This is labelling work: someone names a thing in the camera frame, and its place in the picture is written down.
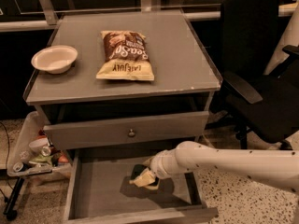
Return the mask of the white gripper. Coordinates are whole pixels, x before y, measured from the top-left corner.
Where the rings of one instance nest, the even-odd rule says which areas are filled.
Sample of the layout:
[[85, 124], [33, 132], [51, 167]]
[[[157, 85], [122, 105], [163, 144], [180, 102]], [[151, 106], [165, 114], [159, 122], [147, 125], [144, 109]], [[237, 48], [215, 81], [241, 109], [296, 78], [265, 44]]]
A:
[[167, 179], [178, 172], [178, 162], [173, 150], [161, 151], [145, 160], [143, 164], [146, 168], [133, 170], [129, 183], [149, 190], [159, 188], [160, 181], [155, 182], [156, 176]]

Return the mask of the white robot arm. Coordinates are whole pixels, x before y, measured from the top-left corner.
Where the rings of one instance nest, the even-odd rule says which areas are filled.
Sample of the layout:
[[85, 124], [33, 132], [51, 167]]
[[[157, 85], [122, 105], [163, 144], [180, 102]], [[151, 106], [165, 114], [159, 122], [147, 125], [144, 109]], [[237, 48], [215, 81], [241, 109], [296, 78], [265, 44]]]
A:
[[299, 152], [216, 149], [186, 141], [151, 157], [130, 182], [157, 189], [178, 174], [203, 170], [208, 202], [220, 208], [212, 224], [299, 224]]

